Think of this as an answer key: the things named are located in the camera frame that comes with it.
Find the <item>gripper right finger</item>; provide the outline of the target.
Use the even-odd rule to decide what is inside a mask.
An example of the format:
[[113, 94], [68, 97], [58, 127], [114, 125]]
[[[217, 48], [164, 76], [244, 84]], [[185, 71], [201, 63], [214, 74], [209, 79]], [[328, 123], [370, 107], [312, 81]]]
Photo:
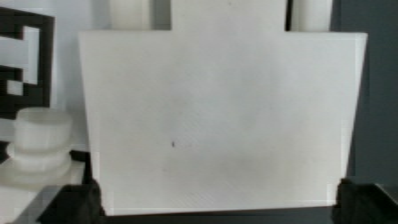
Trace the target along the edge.
[[398, 185], [344, 179], [331, 218], [335, 224], [398, 224]]

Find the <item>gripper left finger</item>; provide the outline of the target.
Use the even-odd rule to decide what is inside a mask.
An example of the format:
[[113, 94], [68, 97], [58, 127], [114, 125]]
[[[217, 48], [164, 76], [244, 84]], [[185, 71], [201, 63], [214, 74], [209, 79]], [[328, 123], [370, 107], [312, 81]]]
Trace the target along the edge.
[[40, 224], [106, 224], [106, 217], [98, 182], [66, 185], [40, 215]]

